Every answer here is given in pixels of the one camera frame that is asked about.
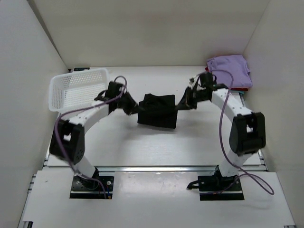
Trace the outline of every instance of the white table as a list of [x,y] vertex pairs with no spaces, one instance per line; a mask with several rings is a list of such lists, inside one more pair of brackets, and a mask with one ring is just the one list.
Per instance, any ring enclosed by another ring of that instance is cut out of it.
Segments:
[[[189,78],[204,66],[107,67],[110,79],[123,75],[128,91],[139,102],[144,94],[175,95],[177,104]],[[219,144],[220,109],[209,101],[197,110],[179,111],[175,130],[160,130],[137,124],[137,115],[116,110],[85,135],[85,155],[94,166],[212,166],[224,159]],[[223,140],[229,150],[231,122],[223,121]],[[260,165],[254,154],[245,165]],[[49,167],[67,166],[50,155]]]
[[257,172],[274,188],[265,193],[241,179],[245,200],[200,201],[186,190],[196,172],[116,172],[112,200],[69,199],[72,172],[37,173],[23,216],[32,228],[283,228],[294,225],[276,173]]

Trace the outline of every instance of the white wall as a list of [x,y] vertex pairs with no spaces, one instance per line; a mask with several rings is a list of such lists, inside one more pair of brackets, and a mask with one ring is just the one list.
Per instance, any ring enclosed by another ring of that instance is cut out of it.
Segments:
[[0,227],[16,228],[54,122],[48,84],[67,71],[26,0],[0,1]]
[[249,105],[266,116],[266,161],[278,172],[304,227],[304,1],[271,0],[245,57],[254,87]]
[[241,54],[269,0],[31,0],[68,67],[205,65]]

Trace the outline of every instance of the white panel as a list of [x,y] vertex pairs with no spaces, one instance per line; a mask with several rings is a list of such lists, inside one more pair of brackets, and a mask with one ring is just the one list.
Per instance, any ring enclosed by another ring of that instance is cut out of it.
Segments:
[[[204,71],[204,66],[108,67],[110,80],[123,75],[128,91],[137,101],[145,93],[175,95],[177,104],[189,79]],[[209,101],[197,110],[179,111],[175,130],[160,130],[137,124],[137,115],[116,110],[95,124],[85,135],[85,155],[97,166],[218,165],[224,156],[219,144],[220,109]],[[231,122],[224,116],[223,139],[228,139]],[[246,165],[260,165],[257,154]],[[66,166],[50,156],[48,166]]]
[[269,0],[33,0],[68,67],[193,66],[243,53]]
[[69,199],[72,172],[39,171],[24,214],[33,228],[282,228],[294,225],[275,173],[256,173],[274,188],[265,193],[241,179],[245,200],[200,201],[186,190],[195,172],[116,172],[112,200]]
[[304,1],[272,0],[245,56],[246,101],[266,117],[267,164],[278,172],[293,217],[304,227]]
[[0,1],[0,227],[18,225],[54,124],[48,84],[67,71],[25,0]]

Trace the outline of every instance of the white plastic basket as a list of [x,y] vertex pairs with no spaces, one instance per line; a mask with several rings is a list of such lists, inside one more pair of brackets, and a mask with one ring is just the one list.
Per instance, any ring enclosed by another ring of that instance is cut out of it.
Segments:
[[66,112],[89,107],[97,95],[108,88],[107,69],[76,71],[51,79],[48,108],[53,112]]

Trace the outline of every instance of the purple cloth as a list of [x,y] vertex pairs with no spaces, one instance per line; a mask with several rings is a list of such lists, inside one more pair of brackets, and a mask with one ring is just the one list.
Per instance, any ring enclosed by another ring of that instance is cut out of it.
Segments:
[[250,70],[247,67],[247,61],[242,55],[219,56],[207,60],[209,71],[214,71],[217,76],[217,83],[224,83],[227,86],[231,84],[231,77],[226,72],[215,71],[217,69],[226,70],[233,75],[233,88],[252,87],[251,79],[248,75]]

